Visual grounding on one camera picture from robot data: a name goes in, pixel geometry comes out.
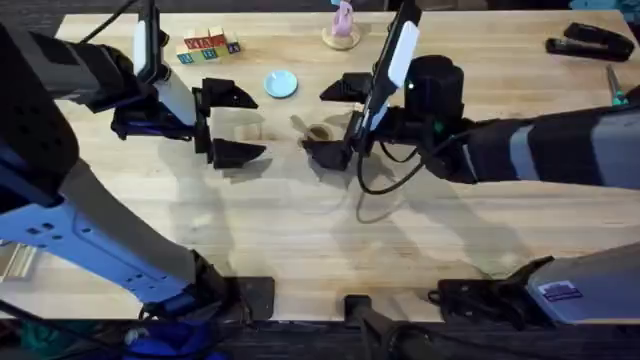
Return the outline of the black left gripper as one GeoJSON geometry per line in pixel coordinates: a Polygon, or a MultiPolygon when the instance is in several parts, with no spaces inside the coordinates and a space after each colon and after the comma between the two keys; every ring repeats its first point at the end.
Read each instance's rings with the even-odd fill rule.
{"type": "MultiPolygon", "coordinates": [[[[266,150],[264,145],[221,138],[212,141],[199,109],[200,92],[190,90],[173,73],[157,44],[137,43],[131,56],[111,46],[89,44],[87,69],[99,84],[87,107],[94,112],[112,109],[111,130],[122,140],[159,136],[192,141],[194,152],[205,155],[215,169],[241,168],[266,150]]],[[[228,79],[204,78],[201,97],[206,108],[259,107],[228,79]]]]}

